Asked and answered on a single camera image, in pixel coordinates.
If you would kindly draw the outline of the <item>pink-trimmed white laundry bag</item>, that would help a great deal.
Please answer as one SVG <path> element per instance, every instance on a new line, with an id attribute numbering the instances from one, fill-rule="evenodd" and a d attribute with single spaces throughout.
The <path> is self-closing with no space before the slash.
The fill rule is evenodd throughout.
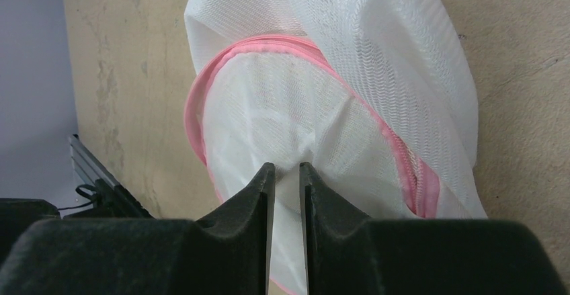
<path id="1" fill-rule="evenodd" d="M 221 201 L 276 167 L 270 277 L 306 294 L 299 165 L 375 218 L 483 218 L 478 102 L 440 0 L 188 0 L 190 144 Z"/>

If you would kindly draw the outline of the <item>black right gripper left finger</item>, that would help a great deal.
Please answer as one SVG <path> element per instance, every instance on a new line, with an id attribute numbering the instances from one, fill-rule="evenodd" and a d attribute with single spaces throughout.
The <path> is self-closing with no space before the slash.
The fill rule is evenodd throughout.
<path id="1" fill-rule="evenodd" d="M 43 220 L 1 267 L 2 294 L 267 294 L 276 170 L 199 220 Z"/>

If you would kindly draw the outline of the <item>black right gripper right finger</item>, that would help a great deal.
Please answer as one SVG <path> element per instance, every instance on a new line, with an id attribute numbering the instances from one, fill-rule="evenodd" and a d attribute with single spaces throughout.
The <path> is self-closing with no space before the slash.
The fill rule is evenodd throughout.
<path id="1" fill-rule="evenodd" d="M 503 220 L 374 219 L 299 172 L 309 294 L 565 294 L 536 236 Z"/>

